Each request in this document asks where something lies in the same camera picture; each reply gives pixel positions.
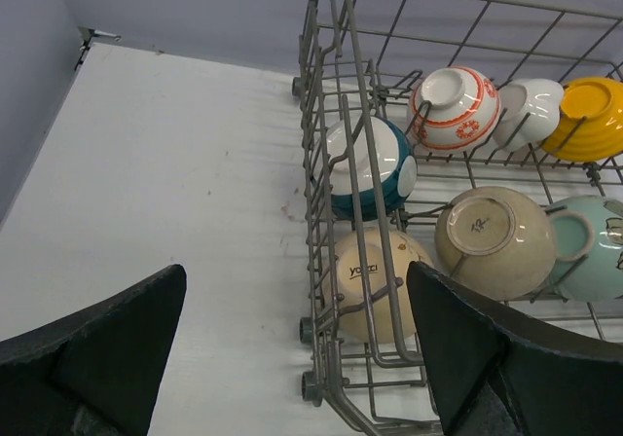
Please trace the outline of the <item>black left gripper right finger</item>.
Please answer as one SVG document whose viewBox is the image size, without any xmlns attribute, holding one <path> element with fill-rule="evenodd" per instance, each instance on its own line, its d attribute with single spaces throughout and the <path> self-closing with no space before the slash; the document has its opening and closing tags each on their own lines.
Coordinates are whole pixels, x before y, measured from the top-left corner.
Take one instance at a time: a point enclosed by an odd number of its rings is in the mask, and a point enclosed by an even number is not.
<svg viewBox="0 0 623 436">
<path fill-rule="evenodd" d="M 406 286 L 446 435 L 619 435 L 622 347 L 548 324 L 423 262 Z"/>
</svg>

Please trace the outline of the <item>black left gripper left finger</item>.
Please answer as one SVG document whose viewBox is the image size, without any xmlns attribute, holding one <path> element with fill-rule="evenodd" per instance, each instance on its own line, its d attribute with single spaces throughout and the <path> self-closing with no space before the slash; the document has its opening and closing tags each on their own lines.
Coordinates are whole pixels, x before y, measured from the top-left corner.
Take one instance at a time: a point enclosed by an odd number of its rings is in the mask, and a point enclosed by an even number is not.
<svg viewBox="0 0 623 436">
<path fill-rule="evenodd" d="M 170 265 L 2 341 L 2 434 L 147 434 L 186 290 Z"/>
</svg>

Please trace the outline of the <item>beige speckled bowl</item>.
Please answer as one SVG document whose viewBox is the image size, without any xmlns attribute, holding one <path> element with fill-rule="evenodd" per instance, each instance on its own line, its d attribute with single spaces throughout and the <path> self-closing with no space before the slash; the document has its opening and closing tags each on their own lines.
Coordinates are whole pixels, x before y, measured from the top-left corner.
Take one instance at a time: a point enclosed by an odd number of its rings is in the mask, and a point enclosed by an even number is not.
<svg viewBox="0 0 623 436">
<path fill-rule="evenodd" d="M 544 210 L 528 196 L 498 186 L 456 196 L 439 214 L 434 243 L 451 278 L 496 301 L 535 290 L 557 257 Z"/>
</svg>

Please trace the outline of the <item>mint green flower bowl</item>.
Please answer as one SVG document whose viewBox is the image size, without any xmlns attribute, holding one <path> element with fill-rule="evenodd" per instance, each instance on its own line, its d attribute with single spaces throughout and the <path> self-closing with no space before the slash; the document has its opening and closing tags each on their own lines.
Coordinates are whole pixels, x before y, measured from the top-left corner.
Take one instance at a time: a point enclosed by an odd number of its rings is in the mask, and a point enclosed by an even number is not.
<svg viewBox="0 0 623 436">
<path fill-rule="evenodd" d="M 575 196 L 547 207 L 557 260 L 542 286 L 567 300 L 598 302 L 622 296 L 622 202 Z"/>
</svg>

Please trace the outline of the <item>cream bowl bird drawing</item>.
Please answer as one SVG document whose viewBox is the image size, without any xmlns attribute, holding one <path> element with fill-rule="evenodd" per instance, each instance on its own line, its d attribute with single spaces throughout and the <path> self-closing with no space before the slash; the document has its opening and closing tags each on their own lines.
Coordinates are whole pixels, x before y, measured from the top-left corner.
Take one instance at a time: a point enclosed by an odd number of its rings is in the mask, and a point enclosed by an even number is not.
<svg viewBox="0 0 623 436">
<path fill-rule="evenodd" d="M 374 227 L 363 231 L 365 238 L 366 260 L 371 292 L 377 293 L 386 286 L 385 262 L 382 251 L 381 232 Z M 432 266 L 432 260 L 423 246 L 412 237 L 395 230 L 388 232 L 394 274 L 402 279 L 407 277 L 409 265 L 421 261 Z M 344 295 L 341 307 L 350 307 L 363 302 L 362 269 L 359 262 L 356 233 L 341 238 L 336 246 L 338 260 L 336 262 L 338 292 Z M 416 333 L 416 325 L 411 311 L 406 285 L 397 288 L 403 335 L 410 338 Z M 373 303 L 376 337 L 380 344 L 394 341 L 390 305 L 388 297 Z M 367 342 L 369 340 L 366 313 L 362 309 L 348 313 L 340 319 L 342 331 L 353 338 Z"/>
</svg>

